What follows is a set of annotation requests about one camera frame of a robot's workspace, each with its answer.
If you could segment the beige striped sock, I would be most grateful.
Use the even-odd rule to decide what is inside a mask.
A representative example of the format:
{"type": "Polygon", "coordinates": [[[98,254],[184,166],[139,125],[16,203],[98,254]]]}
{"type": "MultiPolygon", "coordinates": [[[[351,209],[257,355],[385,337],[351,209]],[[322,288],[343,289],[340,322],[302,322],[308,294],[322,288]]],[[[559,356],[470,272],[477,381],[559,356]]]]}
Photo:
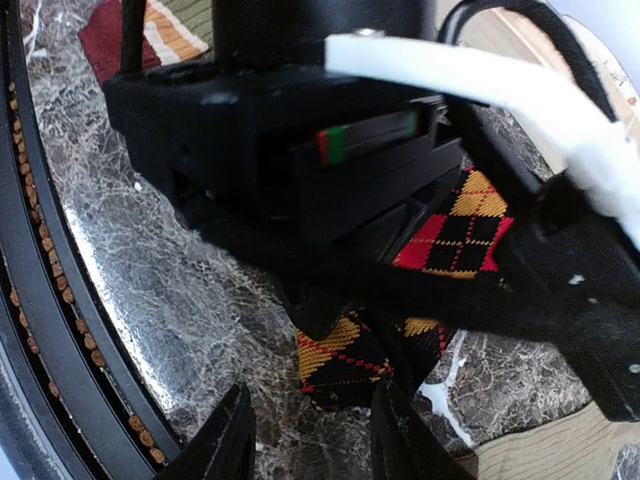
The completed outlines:
{"type": "MultiPolygon", "coordinates": [[[[99,84],[120,70],[121,3],[103,1],[93,10],[79,39],[99,84]]],[[[213,46],[212,3],[146,2],[142,59],[145,69],[195,59],[213,46]]]]}

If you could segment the black argyle sock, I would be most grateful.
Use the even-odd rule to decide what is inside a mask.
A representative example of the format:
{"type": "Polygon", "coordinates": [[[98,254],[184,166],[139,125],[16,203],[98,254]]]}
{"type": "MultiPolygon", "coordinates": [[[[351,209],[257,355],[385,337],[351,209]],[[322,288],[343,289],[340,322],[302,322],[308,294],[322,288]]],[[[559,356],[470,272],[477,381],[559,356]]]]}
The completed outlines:
{"type": "Polygon", "coordinates": [[[413,396],[457,328],[502,331],[508,304],[494,252],[513,222],[489,179],[462,169],[390,264],[365,273],[360,285],[372,292],[339,301],[319,339],[297,333],[301,390],[312,406],[368,407],[385,380],[413,396]]]}

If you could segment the tan plain sock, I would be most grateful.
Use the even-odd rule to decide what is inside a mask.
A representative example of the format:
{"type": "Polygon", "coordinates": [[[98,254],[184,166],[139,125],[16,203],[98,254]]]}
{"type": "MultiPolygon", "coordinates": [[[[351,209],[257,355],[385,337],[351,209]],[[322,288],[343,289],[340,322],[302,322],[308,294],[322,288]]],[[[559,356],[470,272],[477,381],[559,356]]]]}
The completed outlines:
{"type": "Polygon", "coordinates": [[[489,441],[458,459],[478,479],[610,479],[621,448],[639,442],[639,425],[612,422],[591,402],[531,430],[489,441]]]}

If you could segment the wooden compartment tray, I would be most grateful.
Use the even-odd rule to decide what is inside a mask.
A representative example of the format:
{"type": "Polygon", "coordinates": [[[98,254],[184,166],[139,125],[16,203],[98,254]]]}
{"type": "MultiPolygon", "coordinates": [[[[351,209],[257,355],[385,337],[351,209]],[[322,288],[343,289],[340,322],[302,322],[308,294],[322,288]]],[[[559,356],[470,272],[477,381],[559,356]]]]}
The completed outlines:
{"type": "Polygon", "coordinates": [[[519,58],[573,77],[639,137],[637,1],[445,1],[438,40],[519,58]]]}

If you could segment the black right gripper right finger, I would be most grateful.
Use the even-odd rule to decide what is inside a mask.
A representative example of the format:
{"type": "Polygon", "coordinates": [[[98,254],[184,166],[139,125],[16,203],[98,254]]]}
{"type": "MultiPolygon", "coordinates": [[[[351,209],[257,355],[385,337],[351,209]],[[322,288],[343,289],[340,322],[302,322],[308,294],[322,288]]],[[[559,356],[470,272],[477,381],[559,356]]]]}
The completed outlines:
{"type": "Polygon", "coordinates": [[[385,380],[371,405],[371,457],[375,479],[470,479],[442,447],[400,388],[385,380]]]}

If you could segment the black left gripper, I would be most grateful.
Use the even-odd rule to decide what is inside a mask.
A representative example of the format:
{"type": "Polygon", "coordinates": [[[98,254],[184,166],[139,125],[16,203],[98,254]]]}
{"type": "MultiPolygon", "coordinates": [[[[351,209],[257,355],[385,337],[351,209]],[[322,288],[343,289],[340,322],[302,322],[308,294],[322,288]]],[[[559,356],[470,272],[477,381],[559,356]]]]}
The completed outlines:
{"type": "MultiPolygon", "coordinates": [[[[324,41],[326,72],[445,96],[468,154],[512,208],[494,259],[507,284],[508,325],[494,333],[549,342],[613,421],[639,417],[639,157],[622,125],[585,91],[540,66],[493,53],[390,36],[324,41]],[[566,160],[546,183],[511,162],[473,105],[518,113],[566,160]]],[[[309,283],[356,298],[376,261],[310,248],[309,283]]]]}

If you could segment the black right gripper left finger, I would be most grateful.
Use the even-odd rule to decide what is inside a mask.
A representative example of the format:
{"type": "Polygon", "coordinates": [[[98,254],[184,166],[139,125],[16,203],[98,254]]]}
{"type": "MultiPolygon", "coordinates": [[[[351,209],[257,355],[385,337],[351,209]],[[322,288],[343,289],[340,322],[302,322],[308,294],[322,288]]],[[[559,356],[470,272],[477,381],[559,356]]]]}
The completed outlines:
{"type": "Polygon", "coordinates": [[[190,443],[155,478],[250,480],[255,445],[256,415],[249,389],[234,384],[190,443]]]}

